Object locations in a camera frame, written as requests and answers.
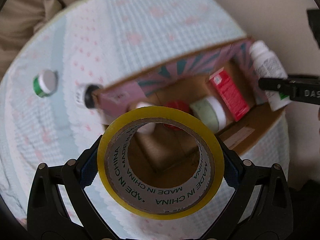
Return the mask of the white pill bottle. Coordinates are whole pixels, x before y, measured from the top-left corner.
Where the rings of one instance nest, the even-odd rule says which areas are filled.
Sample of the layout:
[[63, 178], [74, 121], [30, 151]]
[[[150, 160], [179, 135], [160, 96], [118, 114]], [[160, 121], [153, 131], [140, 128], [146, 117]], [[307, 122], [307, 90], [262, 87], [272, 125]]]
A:
[[[253, 60], [255, 73], [259, 78], [288, 78], [275, 52], [271, 51], [263, 41], [255, 41], [249, 49], [249, 54]], [[288, 95], [279, 92], [266, 91], [265, 94], [272, 111], [277, 111], [291, 102]]]

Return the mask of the red small carton box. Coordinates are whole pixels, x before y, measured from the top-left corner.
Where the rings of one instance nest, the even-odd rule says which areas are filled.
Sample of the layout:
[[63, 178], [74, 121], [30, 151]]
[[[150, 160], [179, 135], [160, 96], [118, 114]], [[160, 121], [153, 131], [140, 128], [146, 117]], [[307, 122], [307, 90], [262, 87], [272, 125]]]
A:
[[217, 91], [235, 121], [239, 121], [249, 112], [249, 104], [224, 68], [212, 74], [209, 83]]

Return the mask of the pale green cream jar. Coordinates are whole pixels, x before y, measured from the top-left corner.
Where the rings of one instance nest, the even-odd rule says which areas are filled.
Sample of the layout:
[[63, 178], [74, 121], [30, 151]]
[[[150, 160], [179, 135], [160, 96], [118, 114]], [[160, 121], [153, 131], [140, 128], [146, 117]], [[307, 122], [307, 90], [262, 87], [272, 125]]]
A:
[[226, 126], [227, 118], [221, 103], [214, 96], [207, 96], [190, 104], [195, 117], [202, 121], [213, 133]]

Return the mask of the yellow tape roll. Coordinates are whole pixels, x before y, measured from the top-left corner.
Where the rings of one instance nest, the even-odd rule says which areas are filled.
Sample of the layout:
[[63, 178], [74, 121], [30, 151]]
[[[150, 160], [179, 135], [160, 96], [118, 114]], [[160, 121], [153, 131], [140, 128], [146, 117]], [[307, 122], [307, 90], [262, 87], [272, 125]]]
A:
[[97, 164], [106, 191], [118, 204], [160, 220], [203, 208], [216, 195], [225, 171], [221, 147], [199, 119], [146, 102], [108, 126]]

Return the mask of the red round lid jar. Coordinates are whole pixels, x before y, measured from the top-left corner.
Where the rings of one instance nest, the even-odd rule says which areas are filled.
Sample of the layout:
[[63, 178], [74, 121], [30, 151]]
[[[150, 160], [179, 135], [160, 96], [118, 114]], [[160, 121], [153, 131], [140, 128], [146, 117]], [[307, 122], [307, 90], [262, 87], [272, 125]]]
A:
[[[191, 107], [184, 101], [182, 100], [172, 100], [166, 102], [164, 107], [172, 109], [176, 115], [180, 113], [187, 113], [187, 114], [193, 114], [193, 111], [191, 110]], [[164, 126], [172, 131], [180, 131], [181, 129], [177, 126], [171, 125], [171, 124], [164, 124]]]

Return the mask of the grey bottle black cap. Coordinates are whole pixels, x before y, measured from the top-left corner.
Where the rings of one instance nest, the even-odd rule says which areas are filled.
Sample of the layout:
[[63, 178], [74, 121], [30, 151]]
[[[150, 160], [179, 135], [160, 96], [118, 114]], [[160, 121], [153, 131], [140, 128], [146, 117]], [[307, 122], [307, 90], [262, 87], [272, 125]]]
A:
[[80, 108], [95, 109], [92, 93], [101, 89], [100, 84], [80, 84], [75, 89], [75, 103]]

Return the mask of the green label white jar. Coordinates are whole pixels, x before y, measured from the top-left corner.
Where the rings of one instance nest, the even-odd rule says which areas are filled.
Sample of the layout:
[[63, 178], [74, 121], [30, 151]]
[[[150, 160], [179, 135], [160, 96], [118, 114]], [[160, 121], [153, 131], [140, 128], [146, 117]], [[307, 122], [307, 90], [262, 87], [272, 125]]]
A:
[[40, 98], [52, 95], [56, 91], [56, 88], [57, 75], [52, 70], [44, 69], [33, 79], [33, 90]]

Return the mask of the pink cardboard box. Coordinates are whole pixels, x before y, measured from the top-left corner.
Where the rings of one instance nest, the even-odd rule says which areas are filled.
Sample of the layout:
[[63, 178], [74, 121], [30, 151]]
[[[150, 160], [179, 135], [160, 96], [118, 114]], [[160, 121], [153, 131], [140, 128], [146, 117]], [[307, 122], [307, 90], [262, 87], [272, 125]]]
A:
[[[249, 48], [252, 38], [209, 47], [151, 67], [123, 81], [94, 93], [95, 105], [108, 117], [117, 118], [146, 102], [163, 106], [182, 100], [189, 106], [207, 96], [214, 96], [225, 111], [224, 129], [215, 133], [239, 155], [244, 155], [284, 116], [272, 111], [265, 94], [258, 88]], [[210, 85], [209, 77], [224, 68], [249, 104], [249, 112], [235, 121], [227, 106]]]

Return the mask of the blue checked bed sheet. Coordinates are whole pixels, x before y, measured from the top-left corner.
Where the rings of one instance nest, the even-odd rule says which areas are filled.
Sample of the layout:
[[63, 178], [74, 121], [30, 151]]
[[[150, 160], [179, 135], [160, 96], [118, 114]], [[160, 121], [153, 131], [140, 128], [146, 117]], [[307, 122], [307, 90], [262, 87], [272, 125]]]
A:
[[[96, 105], [78, 107], [76, 86], [105, 88], [163, 62], [246, 38], [214, 0], [80, 0], [58, 12], [26, 42], [1, 81], [1, 198], [19, 226], [36, 239], [27, 230], [27, 208], [38, 166], [78, 159], [118, 118]], [[40, 98], [33, 79], [44, 69], [56, 72], [57, 88]], [[236, 154], [256, 166], [278, 163], [287, 177], [285, 116], [252, 149]], [[117, 239], [201, 239], [235, 191], [224, 174], [208, 204], [178, 219], [130, 212], [106, 191], [99, 172], [85, 192]], [[71, 220], [80, 224], [65, 187], [59, 190]]]

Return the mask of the beige curtain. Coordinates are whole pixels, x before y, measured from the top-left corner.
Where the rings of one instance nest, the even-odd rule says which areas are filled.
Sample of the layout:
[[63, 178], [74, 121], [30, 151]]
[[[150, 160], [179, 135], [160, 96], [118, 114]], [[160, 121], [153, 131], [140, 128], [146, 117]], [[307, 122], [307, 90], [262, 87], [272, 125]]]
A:
[[1, 9], [1, 77], [27, 41], [77, 0], [6, 0]]

